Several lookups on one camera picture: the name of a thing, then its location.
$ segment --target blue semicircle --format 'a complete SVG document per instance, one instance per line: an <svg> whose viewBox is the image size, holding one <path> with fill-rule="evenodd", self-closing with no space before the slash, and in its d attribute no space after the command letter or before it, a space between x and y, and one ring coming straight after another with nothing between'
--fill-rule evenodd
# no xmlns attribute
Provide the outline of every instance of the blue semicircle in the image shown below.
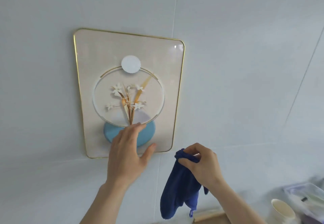
<svg viewBox="0 0 324 224"><path fill-rule="evenodd" d="M122 129L124 128L117 127L106 122L103 127L103 133L106 139L111 143L112 139L115 138L115 136L118 135L119 131L121 131ZM137 137L137 147L144 145L149 140L151 140L154 133L155 133L155 123L154 121L151 121L148 124L146 124L145 129L139 132Z"/></svg>

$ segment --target blue cloth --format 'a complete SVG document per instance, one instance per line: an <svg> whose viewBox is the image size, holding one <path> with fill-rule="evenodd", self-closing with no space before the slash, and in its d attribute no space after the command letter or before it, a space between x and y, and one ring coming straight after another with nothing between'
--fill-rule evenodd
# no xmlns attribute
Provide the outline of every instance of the blue cloth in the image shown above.
<svg viewBox="0 0 324 224"><path fill-rule="evenodd" d="M160 211L163 219L170 219L176 213L178 207L185 203L190 208L189 216L192 217L192 211L197 209L198 193L201 184L196 180L191 171L178 162L179 158L187 158L195 163L199 162L195 156L185 153L181 149L176 152L171 174L167 184L164 187L161 201Z"/></svg>

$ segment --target person's left hand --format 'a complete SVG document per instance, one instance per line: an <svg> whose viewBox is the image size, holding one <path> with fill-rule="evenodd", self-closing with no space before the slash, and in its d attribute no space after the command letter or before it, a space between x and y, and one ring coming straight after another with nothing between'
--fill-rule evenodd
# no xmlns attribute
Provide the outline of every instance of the person's left hand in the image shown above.
<svg viewBox="0 0 324 224"><path fill-rule="evenodd" d="M145 127L146 124L133 124L121 130L112 140L106 181L110 187L121 186L127 189L145 170L156 148L154 143L141 157L137 155L137 136Z"/></svg>

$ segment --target forearm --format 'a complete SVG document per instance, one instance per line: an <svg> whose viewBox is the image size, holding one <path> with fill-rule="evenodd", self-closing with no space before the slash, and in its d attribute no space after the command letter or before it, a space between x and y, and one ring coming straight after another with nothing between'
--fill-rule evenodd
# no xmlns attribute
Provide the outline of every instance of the forearm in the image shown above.
<svg viewBox="0 0 324 224"><path fill-rule="evenodd" d="M232 224L266 224L227 183L216 184L209 190L217 198Z"/></svg>
<svg viewBox="0 0 324 224"><path fill-rule="evenodd" d="M115 224L127 188L102 185L80 224Z"/></svg>

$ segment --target hand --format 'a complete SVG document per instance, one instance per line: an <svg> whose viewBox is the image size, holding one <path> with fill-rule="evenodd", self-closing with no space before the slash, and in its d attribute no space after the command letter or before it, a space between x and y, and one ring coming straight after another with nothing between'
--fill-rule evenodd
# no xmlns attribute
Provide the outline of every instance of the hand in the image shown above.
<svg viewBox="0 0 324 224"><path fill-rule="evenodd" d="M121 130L112 140L108 160L106 185L127 189L145 170L155 151L156 144L150 145L139 157L136 152L138 133L146 124L133 124Z"/></svg>
<svg viewBox="0 0 324 224"><path fill-rule="evenodd" d="M225 182L218 164L217 155L212 150L195 143L183 151L200 159L199 163L194 163L186 158L180 158L178 162L187 167L201 185L212 189L215 184Z"/></svg>

